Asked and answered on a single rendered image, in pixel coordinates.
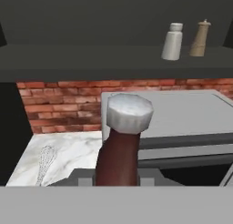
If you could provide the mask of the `tan pepper mill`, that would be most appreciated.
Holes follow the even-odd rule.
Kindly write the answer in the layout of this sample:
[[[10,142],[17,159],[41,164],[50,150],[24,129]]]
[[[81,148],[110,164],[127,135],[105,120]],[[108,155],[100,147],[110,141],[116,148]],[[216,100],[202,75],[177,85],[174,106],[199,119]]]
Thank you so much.
[[[189,54],[191,56],[203,56],[205,54],[208,29],[210,26],[211,24],[207,19],[198,23],[198,31],[190,47]]]

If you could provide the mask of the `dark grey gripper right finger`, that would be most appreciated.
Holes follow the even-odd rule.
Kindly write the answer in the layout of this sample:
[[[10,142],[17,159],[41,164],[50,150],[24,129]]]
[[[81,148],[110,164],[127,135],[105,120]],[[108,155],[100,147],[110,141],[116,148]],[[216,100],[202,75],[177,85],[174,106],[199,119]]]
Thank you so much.
[[[180,186],[180,183],[165,178],[158,168],[139,168],[138,185],[142,187],[154,187],[154,186]]]

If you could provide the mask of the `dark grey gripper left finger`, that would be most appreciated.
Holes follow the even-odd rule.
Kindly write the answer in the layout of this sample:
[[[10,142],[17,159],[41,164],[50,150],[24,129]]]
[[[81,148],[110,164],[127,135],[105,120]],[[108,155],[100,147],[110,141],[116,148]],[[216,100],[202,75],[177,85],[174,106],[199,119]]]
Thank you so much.
[[[68,178],[63,178],[50,187],[92,187],[95,185],[95,171],[92,168],[75,168]]]

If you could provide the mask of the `brown bottle with white cap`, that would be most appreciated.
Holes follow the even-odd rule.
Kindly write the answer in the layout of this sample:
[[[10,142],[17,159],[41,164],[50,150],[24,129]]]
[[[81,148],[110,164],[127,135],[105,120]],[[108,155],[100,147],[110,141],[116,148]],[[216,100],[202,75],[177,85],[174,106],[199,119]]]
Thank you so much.
[[[136,186],[140,135],[153,116],[150,101],[132,94],[117,94],[107,100],[107,140],[96,163],[97,186]]]

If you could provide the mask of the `dark grey open cabinet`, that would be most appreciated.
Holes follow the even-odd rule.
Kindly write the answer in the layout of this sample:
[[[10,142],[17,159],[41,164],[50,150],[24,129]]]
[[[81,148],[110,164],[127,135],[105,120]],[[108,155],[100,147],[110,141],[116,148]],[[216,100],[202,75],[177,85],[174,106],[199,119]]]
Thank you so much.
[[[207,19],[206,50],[191,56]],[[0,81],[220,78],[233,0],[0,0]],[[161,58],[171,23],[183,24],[179,60]]]

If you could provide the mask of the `white salt shaker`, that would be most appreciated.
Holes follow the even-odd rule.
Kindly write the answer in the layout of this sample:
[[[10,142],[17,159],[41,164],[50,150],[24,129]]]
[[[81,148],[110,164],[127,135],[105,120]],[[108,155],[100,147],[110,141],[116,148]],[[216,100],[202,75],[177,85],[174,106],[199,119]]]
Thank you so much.
[[[171,23],[167,32],[161,58],[169,61],[179,60],[182,39],[183,24]]]

